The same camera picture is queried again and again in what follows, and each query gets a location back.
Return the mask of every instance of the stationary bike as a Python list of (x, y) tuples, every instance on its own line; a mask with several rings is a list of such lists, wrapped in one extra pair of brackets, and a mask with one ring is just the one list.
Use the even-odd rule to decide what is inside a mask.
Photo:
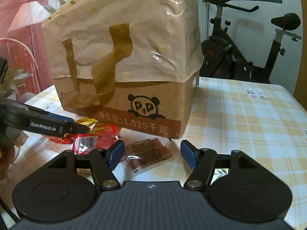
[(295, 13), (286, 14), (283, 17), (273, 18), (271, 23), (277, 27), (275, 29), (276, 37), (273, 40), (271, 50), (264, 68), (256, 67), (251, 61), (247, 61), (240, 52), (236, 44), (227, 34), (230, 21), (225, 21), (225, 28), (221, 27), (222, 12), (224, 7), (229, 7), (236, 10), (252, 13), (259, 9), (255, 6), (252, 9), (246, 9), (226, 2), (231, 0), (204, 0), (217, 7), (216, 17), (210, 20), (213, 24), (212, 35), (209, 39), (202, 42), (202, 52), (204, 62), (200, 69), (201, 77), (215, 77), (224, 79), (235, 79), (249, 82), (270, 83), (270, 75), (274, 68), (278, 54), (284, 56), (285, 49), (281, 47), (283, 35), (292, 37), (293, 41), (302, 39), (300, 36), (290, 33), (286, 30), (295, 30), (300, 26), (300, 18)]

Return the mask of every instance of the packing tape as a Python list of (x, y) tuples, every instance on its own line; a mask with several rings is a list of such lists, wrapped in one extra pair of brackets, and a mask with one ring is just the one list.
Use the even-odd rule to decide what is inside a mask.
[(62, 42), (66, 50), (66, 60), (73, 80), (73, 91), (68, 91), (63, 107), (83, 108), (95, 103), (101, 95), (111, 92), (115, 87), (115, 65), (132, 54), (132, 40), (129, 23), (109, 27), (113, 41), (113, 51), (96, 61), (92, 66), (92, 77), (96, 94), (81, 93), (77, 78), (77, 66), (73, 52), (72, 39)]

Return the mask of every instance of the white barcode label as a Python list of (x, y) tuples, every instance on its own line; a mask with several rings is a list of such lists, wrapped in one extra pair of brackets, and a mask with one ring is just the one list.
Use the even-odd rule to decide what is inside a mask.
[(97, 143), (97, 136), (78, 137), (75, 142), (75, 150), (82, 153), (86, 150), (92, 150)]

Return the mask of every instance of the brown box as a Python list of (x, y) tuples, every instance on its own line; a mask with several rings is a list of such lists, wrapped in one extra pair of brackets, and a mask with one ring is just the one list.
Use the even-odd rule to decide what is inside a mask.
[[(78, 81), (81, 90), (92, 89), (86, 79)], [(102, 95), (93, 105), (64, 110), (119, 127), (178, 139), (185, 132), (198, 82), (198, 72), (185, 83), (117, 82), (112, 92)], [(54, 84), (63, 102), (66, 92), (73, 90), (72, 79), (54, 79)]]

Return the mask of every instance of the table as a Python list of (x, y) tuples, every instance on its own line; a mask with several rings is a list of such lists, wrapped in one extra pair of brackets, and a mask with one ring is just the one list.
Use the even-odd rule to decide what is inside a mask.
[[(54, 86), (27, 102), (64, 116), (81, 118), (63, 111)], [(28, 133), (9, 179), (1, 181), (0, 193), (13, 209), (11, 193), (27, 175), (51, 160), (70, 145), (54, 144), (39, 134)], [(151, 135), (122, 129), (126, 144)], [(307, 112), (281, 86), (233, 80), (201, 78), (188, 126), (182, 139), (198, 148), (211, 148), (221, 154), (240, 149), (282, 179), (292, 190), (293, 202), (285, 218), (292, 227), (307, 226)], [(179, 148), (181, 139), (174, 140)], [(179, 157), (133, 178), (135, 181), (179, 180), (183, 185), (190, 175)], [(114, 171), (120, 182), (125, 179), (121, 164)], [(215, 179), (225, 175), (215, 172)], [(2, 212), (8, 226), (13, 222)]]

